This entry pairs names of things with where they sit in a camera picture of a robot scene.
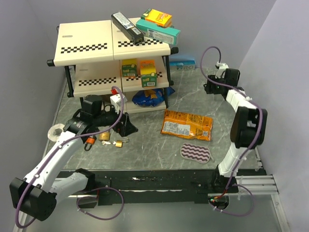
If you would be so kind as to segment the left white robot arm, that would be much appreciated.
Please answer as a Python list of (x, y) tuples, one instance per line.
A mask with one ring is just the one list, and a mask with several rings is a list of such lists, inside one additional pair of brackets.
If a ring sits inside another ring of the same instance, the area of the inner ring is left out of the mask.
[(46, 220), (61, 200), (73, 193), (82, 191), (90, 194), (95, 190), (95, 174), (78, 169), (60, 182), (55, 182), (58, 174), (71, 156), (80, 148), (89, 151), (100, 127), (112, 129), (122, 137), (138, 131), (124, 112), (127, 102), (123, 93), (110, 97), (109, 111), (102, 108), (101, 96), (85, 97), (73, 117), (67, 121), (59, 138), (41, 162), (24, 178), (15, 178), (10, 183), (12, 203), (19, 212), (28, 214), (39, 221)]

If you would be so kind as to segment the small brass padlock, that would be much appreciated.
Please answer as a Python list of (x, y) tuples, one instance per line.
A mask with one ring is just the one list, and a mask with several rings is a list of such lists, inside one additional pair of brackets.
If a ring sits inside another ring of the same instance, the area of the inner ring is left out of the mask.
[(121, 148), (121, 147), (123, 146), (123, 144), (125, 144), (125, 143), (129, 143), (129, 138), (123, 137), (123, 138), (121, 138), (120, 140), (113, 141), (112, 144), (113, 144), (115, 147)]

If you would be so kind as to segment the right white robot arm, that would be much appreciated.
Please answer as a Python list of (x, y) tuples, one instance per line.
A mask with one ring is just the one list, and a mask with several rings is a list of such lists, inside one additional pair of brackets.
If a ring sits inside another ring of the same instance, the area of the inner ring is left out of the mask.
[(235, 111), (230, 131), (231, 145), (224, 159), (217, 165), (211, 180), (215, 192), (226, 192), (235, 180), (239, 166), (247, 154), (264, 141), (267, 110), (257, 106), (238, 86), (240, 71), (218, 67), (215, 75), (207, 76), (204, 89), (207, 94), (220, 94)]

